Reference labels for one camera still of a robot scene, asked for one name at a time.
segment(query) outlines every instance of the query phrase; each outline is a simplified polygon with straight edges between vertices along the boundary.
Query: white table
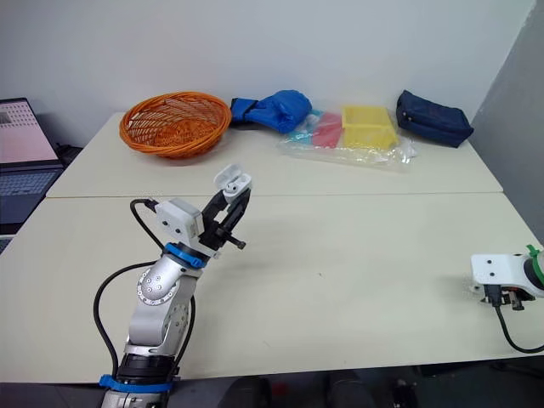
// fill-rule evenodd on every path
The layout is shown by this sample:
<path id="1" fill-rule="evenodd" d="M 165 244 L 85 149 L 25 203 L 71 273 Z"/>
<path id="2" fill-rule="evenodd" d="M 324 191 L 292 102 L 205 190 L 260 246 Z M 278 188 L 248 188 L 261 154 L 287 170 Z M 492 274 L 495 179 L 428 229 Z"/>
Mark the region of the white table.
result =
<path id="1" fill-rule="evenodd" d="M 458 149 L 415 142 L 406 173 L 282 155 L 274 132 L 229 130 L 206 155 L 170 161 L 129 149 L 115 114 L 55 185 L 49 197 L 205 196 L 217 172 L 240 163 L 255 180 L 255 196 L 326 196 L 498 192 L 502 187 L 465 142 Z"/>
<path id="2" fill-rule="evenodd" d="M 47 199 L 0 256 L 0 381 L 95 383 L 111 368 L 94 293 L 158 256 L 129 201 Z M 235 235 L 246 249 L 226 246 L 199 280 L 183 377 L 521 356 L 468 290 L 473 253 L 537 244 L 502 193 L 253 197 Z M 103 297 L 119 353 L 137 276 Z M 543 311 L 504 308 L 516 342 L 542 342 Z"/>

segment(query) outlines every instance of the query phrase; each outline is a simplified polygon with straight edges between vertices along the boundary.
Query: orange wicker basket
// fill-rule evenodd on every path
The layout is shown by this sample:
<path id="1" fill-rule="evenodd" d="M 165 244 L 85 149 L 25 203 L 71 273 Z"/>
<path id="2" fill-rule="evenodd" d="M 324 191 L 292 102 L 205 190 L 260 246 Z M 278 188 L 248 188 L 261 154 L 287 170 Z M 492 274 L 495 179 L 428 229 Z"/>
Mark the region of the orange wicker basket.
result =
<path id="1" fill-rule="evenodd" d="M 169 159 L 210 150 L 230 124 L 230 109 L 200 92 L 167 93 L 129 110 L 119 124 L 121 139 L 132 149 Z"/>

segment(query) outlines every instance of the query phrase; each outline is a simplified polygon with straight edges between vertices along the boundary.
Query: blue glove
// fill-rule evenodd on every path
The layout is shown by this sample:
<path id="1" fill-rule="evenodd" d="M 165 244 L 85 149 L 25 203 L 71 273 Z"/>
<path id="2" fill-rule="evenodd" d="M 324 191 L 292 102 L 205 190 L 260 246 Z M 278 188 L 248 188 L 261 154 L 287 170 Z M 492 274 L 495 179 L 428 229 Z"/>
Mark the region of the blue glove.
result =
<path id="1" fill-rule="evenodd" d="M 280 91 L 263 100 L 233 99 L 232 122 L 256 122 L 280 133 L 289 133 L 312 110 L 308 98 L 298 91 Z"/>

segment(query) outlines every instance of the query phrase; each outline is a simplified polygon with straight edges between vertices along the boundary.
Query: navy blue pouch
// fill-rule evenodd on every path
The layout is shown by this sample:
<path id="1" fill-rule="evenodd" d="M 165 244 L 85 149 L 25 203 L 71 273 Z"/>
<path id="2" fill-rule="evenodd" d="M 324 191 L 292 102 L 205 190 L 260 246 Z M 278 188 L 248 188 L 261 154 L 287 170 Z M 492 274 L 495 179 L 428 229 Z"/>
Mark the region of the navy blue pouch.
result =
<path id="1" fill-rule="evenodd" d="M 462 110 L 449 108 L 404 91 L 397 101 L 399 127 L 425 139 L 459 147 L 474 129 Z"/>

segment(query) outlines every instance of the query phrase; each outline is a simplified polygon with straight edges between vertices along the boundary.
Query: laptop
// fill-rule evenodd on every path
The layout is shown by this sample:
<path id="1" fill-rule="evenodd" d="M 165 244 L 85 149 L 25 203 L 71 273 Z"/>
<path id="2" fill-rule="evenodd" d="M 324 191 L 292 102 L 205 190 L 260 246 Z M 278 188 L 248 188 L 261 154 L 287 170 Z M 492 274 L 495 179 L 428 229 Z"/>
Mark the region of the laptop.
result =
<path id="1" fill-rule="evenodd" d="M 0 100 L 0 233 L 16 232 L 62 171 L 28 100 Z"/>

